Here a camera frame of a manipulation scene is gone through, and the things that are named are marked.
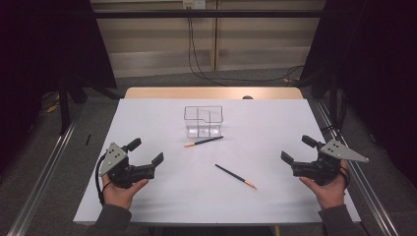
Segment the white table sheet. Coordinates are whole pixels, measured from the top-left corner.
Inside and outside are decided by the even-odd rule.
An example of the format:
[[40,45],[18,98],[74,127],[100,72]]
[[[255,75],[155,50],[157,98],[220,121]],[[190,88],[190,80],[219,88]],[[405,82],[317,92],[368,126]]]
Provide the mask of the white table sheet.
[[[223,139],[184,147],[186,106],[221,106]],[[140,190],[132,219],[148,225],[274,225],[317,222],[314,194],[281,160],[286,151],[297,161],[316,159],[303,135],[319,141],[322,133],[305,99],[123,99],[107,144],[120,146],[140,138],[132,151],[134,165],[164,160],[155,177]],[[249,180],[253,189],[215,167]]]

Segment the black curtain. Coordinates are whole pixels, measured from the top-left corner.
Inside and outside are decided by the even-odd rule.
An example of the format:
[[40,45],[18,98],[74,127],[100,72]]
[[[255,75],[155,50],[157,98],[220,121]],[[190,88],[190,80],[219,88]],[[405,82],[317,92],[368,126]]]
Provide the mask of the black curtain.
[[116,87],[90,0],[0,0],[0,173],[61,86]]
[[326,0],[301,82],[332,82],[417,186],[417,0]]

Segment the person's left hand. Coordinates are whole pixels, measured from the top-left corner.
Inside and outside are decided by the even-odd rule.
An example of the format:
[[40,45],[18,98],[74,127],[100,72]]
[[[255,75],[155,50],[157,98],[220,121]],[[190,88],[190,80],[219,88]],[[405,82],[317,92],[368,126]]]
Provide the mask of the person's left hand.
[[108,205],[114,205],[124,209],[131,207],[134,196],[149,182],[148,179],[143,179],[129,189],[124,189],[116,187],[107,174],[103,175],[101,179],[103,183],[102,193],[104,202]]

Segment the white wall outlet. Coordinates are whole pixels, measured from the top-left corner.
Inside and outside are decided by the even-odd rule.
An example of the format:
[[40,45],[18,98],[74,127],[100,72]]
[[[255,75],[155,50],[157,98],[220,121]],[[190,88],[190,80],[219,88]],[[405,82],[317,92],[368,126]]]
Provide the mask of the white wall outlet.
[[206,0],[182,0],[185,10],[204,10],[207,6]]

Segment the black metal stand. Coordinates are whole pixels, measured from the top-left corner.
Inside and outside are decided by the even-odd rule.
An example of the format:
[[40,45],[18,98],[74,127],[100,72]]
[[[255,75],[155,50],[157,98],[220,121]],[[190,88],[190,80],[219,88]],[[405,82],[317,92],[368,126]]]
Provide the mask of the black metal stand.
[[337,127],[337,77],[335,72],[331,73],[331,84],[329,89],[329,115],[333,127]]
[[65,85],[65,78],[62,77],[59,80],[59,100],[60,100],[60,112],[61,112],[61,131],[60,134],[64,135],[70,125],[70,112],[68,104],[68,93]]

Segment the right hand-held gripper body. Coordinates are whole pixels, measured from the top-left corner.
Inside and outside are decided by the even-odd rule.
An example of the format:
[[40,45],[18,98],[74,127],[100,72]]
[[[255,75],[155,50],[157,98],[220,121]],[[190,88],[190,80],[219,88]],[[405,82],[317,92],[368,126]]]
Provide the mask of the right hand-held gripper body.
[[331,140],[325,144],[318,142],[313,147],[318,152],[318,157],[312,162],[295,161],[290,165],[295,177],[307,177],[320,186],[332,182],[339,173],[340,161],[351,160],[368,162],[369,158],[345,146],[337,140]]

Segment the person's right hand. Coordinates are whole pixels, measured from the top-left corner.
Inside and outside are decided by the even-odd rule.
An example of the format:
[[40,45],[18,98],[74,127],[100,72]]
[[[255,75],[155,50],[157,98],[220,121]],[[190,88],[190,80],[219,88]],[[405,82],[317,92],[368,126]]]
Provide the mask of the person's right hand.
[[307,177],[300,177],[299,180],[315,194],[321,209],[325,209],[344,204],[344,191],[350,181],[350,174],[346,162],[341,160],[338,175],[327,185],[320,186]]

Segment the aluminium floor rail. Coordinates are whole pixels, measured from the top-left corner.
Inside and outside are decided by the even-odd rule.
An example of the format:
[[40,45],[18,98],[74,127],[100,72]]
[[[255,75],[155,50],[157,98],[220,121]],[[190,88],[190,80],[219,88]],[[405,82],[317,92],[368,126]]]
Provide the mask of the aluminium floor rail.
[[[321,114],[325,124],[329,126],[328,130],[331,136],[347,146],[347,142],[345,141],[341,131],[337,128],[332,127],[333,122],[330,120],[330,111],[325,105],[325,103],[323,101],[317,101],[316,107],[319,113]],[[384,236],[399,236],[385,207],[383,206],[376,192],[374,191],[368,179],[366,178],[360,165],[357,162],[353,162],[351,160],[347,161],[347,165],[349,167],[355,184],[360,190],[374,219],[377,221],[382,231],[382,234]]]
[[11,226],[7,236],[25,236],[33,216],[40,204],[40,201],[49,185],[49,182],[55,172],[58,162],[63,155],[65,148],[70,141],[77,122],[80,119],[80,114],[76,113],[70,121],[66,131],[60,135],[54,146],[54,149],[49,153],[48,159],[37,178],[36,182],[32,185],[32,190],[29,197],[23,204],[17,218]]

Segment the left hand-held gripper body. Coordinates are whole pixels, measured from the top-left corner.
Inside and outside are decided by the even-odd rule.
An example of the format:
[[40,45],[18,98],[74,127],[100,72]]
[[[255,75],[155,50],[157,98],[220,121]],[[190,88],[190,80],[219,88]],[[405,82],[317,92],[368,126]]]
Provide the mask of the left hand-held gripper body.
[[143,179],[153,179],[156,168],[151,163],[141,166],[131,165],[126,146],[119,147],[115,143],[111,143],[100,158],[98,167],[100,177],[107,174],[115,186],[125,189],[129,189],[134,183]]

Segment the black horizontal bar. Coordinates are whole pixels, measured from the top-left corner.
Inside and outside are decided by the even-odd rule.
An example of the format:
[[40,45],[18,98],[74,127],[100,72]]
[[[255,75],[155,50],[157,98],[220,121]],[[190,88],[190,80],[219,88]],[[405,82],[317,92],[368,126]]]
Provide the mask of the black horizontal bar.
[[162,19],[162,18],[320,18],[319,10],[157,10],[93,12],[98,19]]

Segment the clear acrylic organizer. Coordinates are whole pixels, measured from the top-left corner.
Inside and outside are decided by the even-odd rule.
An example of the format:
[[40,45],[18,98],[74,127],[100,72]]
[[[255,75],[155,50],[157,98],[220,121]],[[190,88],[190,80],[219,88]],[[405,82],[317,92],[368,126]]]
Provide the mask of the clear acrylic organizer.
[[186,106],[184,121],[188,138],[221,136],[223,109],[221,106]]

